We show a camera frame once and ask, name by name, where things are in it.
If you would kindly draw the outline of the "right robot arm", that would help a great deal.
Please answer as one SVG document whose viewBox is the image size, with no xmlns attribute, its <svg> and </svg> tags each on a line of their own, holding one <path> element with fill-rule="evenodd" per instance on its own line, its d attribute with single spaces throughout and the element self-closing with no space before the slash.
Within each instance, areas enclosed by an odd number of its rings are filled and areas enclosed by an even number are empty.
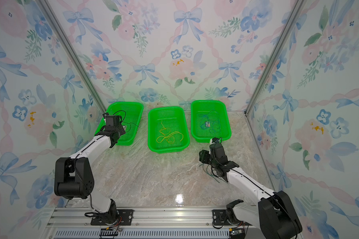
<svg viewBox="0 0 359 239">
<path fill-rule="evenodd" d="M 228 161 L 226 155 L 201 150 L 199 161 L 210 165 L 218 178 L 235 186 L 256 204 L 250 206 L 240 199 L 227 204 L 225 216 L 215 219 L 220 228 L 226 223 L 234 227 L 250 224 L 259 228 L 267 239 L 297 238 L 302 233 L 302 224 L 287 193 L 275 192 L 260 184 L 237 163 Z"/>
</svg>

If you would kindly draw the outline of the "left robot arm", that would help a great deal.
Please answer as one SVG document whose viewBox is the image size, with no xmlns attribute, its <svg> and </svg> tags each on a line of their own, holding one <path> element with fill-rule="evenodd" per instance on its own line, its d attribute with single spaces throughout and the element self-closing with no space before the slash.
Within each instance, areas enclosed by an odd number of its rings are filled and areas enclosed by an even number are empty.
<svg viewBox="0 0 359 239">
<path fill-rule="evenodd" d="M 54 173 L 54 193 L 68 200 L 85 203 L 91 211 L 85 216 L 99 220 L 106 225 L 119 225 L 121 216 L 113 199 L 95 189 L 91 164 L 107 149 L 112 148 L 120 136 L 125 134 L 119 123 L 107 123 L 93 140 L 70 157 L 56 161 Z"/>
</svg>

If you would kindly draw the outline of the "left green plastic basket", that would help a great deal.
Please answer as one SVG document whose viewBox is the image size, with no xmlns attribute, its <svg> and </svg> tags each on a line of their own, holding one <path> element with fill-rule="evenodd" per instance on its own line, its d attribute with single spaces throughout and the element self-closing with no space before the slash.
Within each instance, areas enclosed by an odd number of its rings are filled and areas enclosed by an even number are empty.
<svg viewBox="0 0 359 239">
<path fill-rule="evenodd" d="M 139 123 L 142 117 L 143 105 L 136 102 L 115 102 L 111 104 L 106 113 L 110 115 L 119 115 L 122 117 L 121 125 L 126 125 L 126 134 L 121 136 L 119 140 L 112 140 L 109 136 L 103 133 L 105 128 L 105 121 L 102 117 L 98 129 L 95 132 L 93 143 L 96 147 L 112 148 L 115 145 L 130 146 L 139 128 Z"/>
</svg>

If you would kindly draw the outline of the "green plastic basket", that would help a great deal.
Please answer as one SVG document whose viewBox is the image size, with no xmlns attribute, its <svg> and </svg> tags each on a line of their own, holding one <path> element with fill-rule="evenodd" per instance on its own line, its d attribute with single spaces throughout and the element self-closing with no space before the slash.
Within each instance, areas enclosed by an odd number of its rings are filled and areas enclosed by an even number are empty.
<svg viewBox="0 0 359 239">
<path fill-rule="evenodd" d="M 190 136 L 181 107 L 161 107 L 148 114 L 148 147 L 155 153 L 185 150 Z"/>
<path fill-rule="evenodd" d="M 196 100 L 191 107 L 191 135 L 199 143 L 209 143 L 217 137 L 222 140 L 231 138 L 231 128 L 226 106 L 216 100 Z"/>
<path fill-rule="evenodd" d="M 102 117 L 98 129 L 95 132 L 93 143 L 96 147 L 112 148 L 115 145 L 130 146 L 139 128 L 139 123 L 142 117 L 143 105 L 136 102 L 115 102 L 111 104 L 106 113 L 110 115 L 119 115 L 122 117 L 121 125 L 126 125 L 126 134 L 121 136 L 119 140 L 112 140 L 109 136 L 103 133 L 105 128 L 105 121 Z"/>
</svg>

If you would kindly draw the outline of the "right green plastic basket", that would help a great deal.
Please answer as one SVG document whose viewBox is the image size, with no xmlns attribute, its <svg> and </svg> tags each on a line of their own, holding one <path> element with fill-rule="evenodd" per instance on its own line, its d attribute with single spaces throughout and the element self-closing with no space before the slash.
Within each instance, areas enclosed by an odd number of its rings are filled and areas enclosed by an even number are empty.
<svg viewBox="0 0 359 239">
<path fill-rule="evenodd" d="M 231 128 L 226 106 L 216 100 L 196 100 L 191 107 L 191 135 L 199 143 L 209 143 L 217 137 L 222 140 L 231 138 Z"/>
</svg>

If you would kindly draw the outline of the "middle green plastic basket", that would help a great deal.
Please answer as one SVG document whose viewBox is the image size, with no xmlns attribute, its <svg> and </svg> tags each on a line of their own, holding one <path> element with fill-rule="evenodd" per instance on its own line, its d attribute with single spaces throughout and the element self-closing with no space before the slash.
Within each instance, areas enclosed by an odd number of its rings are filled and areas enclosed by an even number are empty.
<svg viewBox="0 0 359 239">
<path fill-rule="evenodd" d="M 148 114 L 148 147 L 155 153 L 185 150 L 190 136 L 181 107 L 161 107 Z"/>
</svg>

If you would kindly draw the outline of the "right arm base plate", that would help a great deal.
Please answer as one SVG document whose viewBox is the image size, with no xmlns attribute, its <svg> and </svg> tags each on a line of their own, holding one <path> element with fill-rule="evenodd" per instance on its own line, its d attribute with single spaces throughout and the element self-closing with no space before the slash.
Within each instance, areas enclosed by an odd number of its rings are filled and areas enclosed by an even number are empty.
<svg viewBox="0 0 359 239">
<path fill-rule="evenodd" d="M 222 227 L 243 227 L 251 226 L 251 224 L 245 221 L 239 221 L 237 217 L 233 214 L 232 210 L 212 210 L 212 226 L 215 229 L 221 229 Z"/>
</svg>

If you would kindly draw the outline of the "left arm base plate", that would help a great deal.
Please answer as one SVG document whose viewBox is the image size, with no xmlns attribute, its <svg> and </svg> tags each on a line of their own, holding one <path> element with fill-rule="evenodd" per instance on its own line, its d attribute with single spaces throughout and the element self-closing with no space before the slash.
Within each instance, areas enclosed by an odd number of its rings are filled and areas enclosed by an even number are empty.
<svg viewBox="0 0 359 239">
<path fill-rule="evenodd" d="M 134 210 L 132 209 L 118 209 L 118 218 L 111 224 L 107 224 L 104 220 L 92 218 L 91 226 L 130 226 L 133 220 Z"/>
</svg>

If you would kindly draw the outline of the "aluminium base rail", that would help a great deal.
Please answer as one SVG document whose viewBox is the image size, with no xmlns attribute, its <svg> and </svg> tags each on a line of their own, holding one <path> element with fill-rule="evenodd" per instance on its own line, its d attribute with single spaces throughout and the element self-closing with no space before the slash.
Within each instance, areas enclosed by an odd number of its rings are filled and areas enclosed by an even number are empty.
<svg viewBox="0 0 359 239">
<path fill-rule="evenodd" d="M 211 207 L 134 207 L 126 225 L 107 229 L 85 217 L 85 208 L 57 208 L 43 239 L 228 239 L 230 232 L 245 233 L 246 239 L 263 239 L 250 222 L 219 226 Z"/>
</svg>

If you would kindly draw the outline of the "left aluminium corner post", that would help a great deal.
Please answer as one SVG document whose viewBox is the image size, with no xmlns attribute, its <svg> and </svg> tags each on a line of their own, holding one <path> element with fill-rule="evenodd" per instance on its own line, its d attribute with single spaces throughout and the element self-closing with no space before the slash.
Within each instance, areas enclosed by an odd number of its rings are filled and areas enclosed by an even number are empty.
<svg viewBox="0 0 359 239">
<path fill-rule="evenodd" d="M 89 93 L 93 96 L 94 101 L 100 108 L 101 113 L 105 113 L 106 107 L 102 102 L 98 92 L 96 91 L 92 81 L 89 79 L 88 75 L 86 74 L 84 66 L 80 62 L 77 52 L 75 51 L 74 47 L 70 43 L 68 36 L 63 30 L 62 25 L 60 24 L 56 15 L 54 14 L 51 5 L 46 0 L 36 1 L 36 3 L 40 7 L 42 13 L 46 17 L 49 24 L 51 25 L 53 31 L 57 34 L 59 40 L 61 41 L 62 47 L 64 48 L 66 54 L 68 55 L 69 60 L 71 61 L 74 68 L 78 72 L 79 76 L 81 77 L 82 81 L 87 87 Z"/>
</svg>

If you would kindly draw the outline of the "aluminium corner post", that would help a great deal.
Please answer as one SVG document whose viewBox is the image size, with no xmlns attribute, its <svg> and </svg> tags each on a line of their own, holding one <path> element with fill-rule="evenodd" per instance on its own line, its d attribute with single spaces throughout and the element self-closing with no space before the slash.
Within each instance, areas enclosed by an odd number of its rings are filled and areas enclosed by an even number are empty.
<svg viewBox="0 0 359 239">
<path fill-rule="evenodd" d="M 59 40 L 61 41 L 62 47 L 64 48 L 66 54 L 68 55 L 69 60 L 71 61 L 74 68 L 78 72 L 79 76 L 81 77 L 82 81 L 87 87 L 89 93 L 93 96 L 94 101 L 100 108 L 101 113 L 105 113 L 106 107 L 102 102 L 98 92 L 96 91 L 92 81 L 89 79 L 88 75 L 86 74 L 84 66 L 80 62 L 77 52 L 75 51 L 74 47 L 70 43 L 68 36 L 63 30 L 62 25 L 60 24 L 56 15 L 54 14 L 51 5 L 46 0 L 36 1 L 36 3 L 40 7 L 42 13 L 46 17 L 49 24 L 51 25 L 53 31 L 57 34 Z"/>
<path fill-rule="evenodd" d="M 258 81 L 258 84 L 257 84 L 256 88 L 254 89 L 254 93 L 253 93 L 252 97 L 250 98 L 250 102 L 247 105 L 247 108 L 245 110 L 245 116 L 248 116 L 250 114 L 250 112 L 253 110 L 255 102 L 256 102 L 257 98 L 259 97 L 260 92 L 266 83 L 266 79 L 270 75 L 272 68 L 274 67 L 279 55 L 281 54 L 281 51 L 283 50 L 285 41 L 289 37 L 289 35 L 292 31 L 292 28 L 294 27 L 299 15 L 301 14 L 304 3 L 305 3 L 305 1 L 303 1 L 303 0 L 297 0 L 295 2 L 295 5 L 294 5 L 294 7 L 290 13 L 290 16 L 285 24 L 285 27 L 280 34 L 280 38 L 277 41 L 277 43 L 275 44 L 275 48 L 273 49 L 273 51 L 269 57 L 268 64 L 263 71 L 262 77 Z"/>
</svg>

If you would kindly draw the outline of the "right aluminium corner post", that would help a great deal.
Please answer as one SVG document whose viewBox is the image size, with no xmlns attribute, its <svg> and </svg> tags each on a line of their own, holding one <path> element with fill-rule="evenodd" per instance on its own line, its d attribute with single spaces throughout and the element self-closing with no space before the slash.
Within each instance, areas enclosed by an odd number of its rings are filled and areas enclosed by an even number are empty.
<svg viewBox="0 0 359 239">
<path fill-rule="evenodd" d="M 281 51 L 283 50 L 285 41 L 289 37 L 289 35 L 292 31 L 292 28 L 294 27 L 299 15 L 301 14 L 304 3 L 305 3 L 305 1 L 303 1 L 303 0 L 297 0 L 295 2 L 295 5 L 294 5 L 294 7 L 290 13 L 290 16 L 285 24 L 285 27 L 280 34 L 280 38 L 277 41 L 277 43 L 275 44 L 275 48 L 273 49 L 273 51 L 269 57 L 268 64 L 263 71 L 262 77 L 258 81 L 258 84 L 257 84 L 256 88 L 254 89 L 254 93 L 253 93 L 252 97 L 250 98 L 250 102 L 247 105 L 247 108 L 245 110 L 245 116 L 248 116 L 250 114 L 250 112 L 253 110 L 255 102 L 256 102 L 257 98 L 259 97 L 260 92 L 266 83 L 266 79 L 270 75 L 272 68 L 274 67 L 279 55 L 281 54 Z"/>
</svg>

